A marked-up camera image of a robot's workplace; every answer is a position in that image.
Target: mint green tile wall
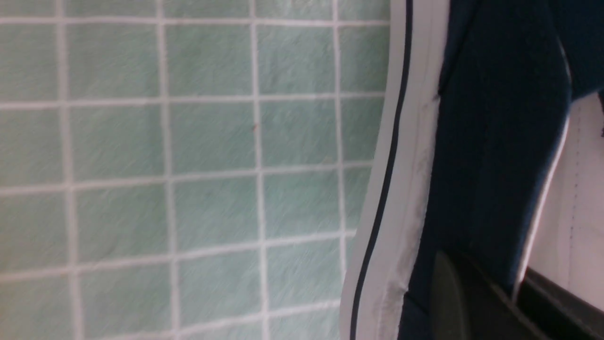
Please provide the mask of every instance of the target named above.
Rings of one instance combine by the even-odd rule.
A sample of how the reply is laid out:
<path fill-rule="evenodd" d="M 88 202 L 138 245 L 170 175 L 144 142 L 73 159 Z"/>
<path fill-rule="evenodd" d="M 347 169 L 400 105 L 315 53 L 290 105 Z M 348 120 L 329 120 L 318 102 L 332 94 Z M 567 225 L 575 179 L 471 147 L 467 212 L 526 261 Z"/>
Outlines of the mint green tile wall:
<path fill-rule="evenodd" d="M 0 339 L 337 340 L 388 8 L 0 1 Z"/>

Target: stitching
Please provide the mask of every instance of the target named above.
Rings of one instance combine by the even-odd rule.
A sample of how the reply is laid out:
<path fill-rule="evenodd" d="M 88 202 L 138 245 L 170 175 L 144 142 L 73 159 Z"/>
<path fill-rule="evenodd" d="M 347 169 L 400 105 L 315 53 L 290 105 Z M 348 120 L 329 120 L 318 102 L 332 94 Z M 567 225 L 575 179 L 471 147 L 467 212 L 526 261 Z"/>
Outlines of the stitching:
<path fill-rule="evenodd" d="M 574 197 L 573 197 L 573 216 L 571 218 L 571 225 L 570 225 L 570 251 L 568 252 L 568 282 L 567 282 L 567 287 L 570 287 L 570 281 L 571 281 L 571 271 L 572 271 L 572 265 L 571 265 L 571 260 L 573 258 L 573 232 L 574 232 L 574 216 L 575 213 L 577 211 L 577 197 L 579 196 L 579 157 L 580 157 L 580 143 L 581 143 L 581 110 L 582 107 L 580 106 L 578 109 L 578 121 L 577 121 L 577 142 L 575 143 L 576 146 L 576 153 L 575 153 L 575 158 L 576 158 L 576 162 L 575 162 L 575 173 L 574 173 Z"/>

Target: dark fabric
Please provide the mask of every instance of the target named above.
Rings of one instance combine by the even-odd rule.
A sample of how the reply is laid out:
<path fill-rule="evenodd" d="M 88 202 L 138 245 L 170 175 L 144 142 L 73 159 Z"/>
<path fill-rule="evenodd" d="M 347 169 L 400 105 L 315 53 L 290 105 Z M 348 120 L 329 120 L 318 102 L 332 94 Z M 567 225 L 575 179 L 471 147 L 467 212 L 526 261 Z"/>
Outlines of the dark fabric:
<path fill-rule="evenodd" d="M 604 1 L 550 0 L 573 80 L 573 99 L 604 88 Z"/>
<path fill-rule="evenodd" d="M 518 307 L 553 339 L 604 339 L 604 313 L 529 269 Z"/>
<path fill-rule="evenodd" d="M 428 208 L 408 292 L 425 310 L 439 249 L 468 253 L 511 292 L 570 104 L 546 0 L 483 0 L 469 25 L 441 89 Z"/>
<path fill-rule="evenodd" d="M 399 323 L 400 340 L 431 340 L 430 320 L 425 309 L 420 308 L 415 301 L 405 297 L 403 313 Z"/>

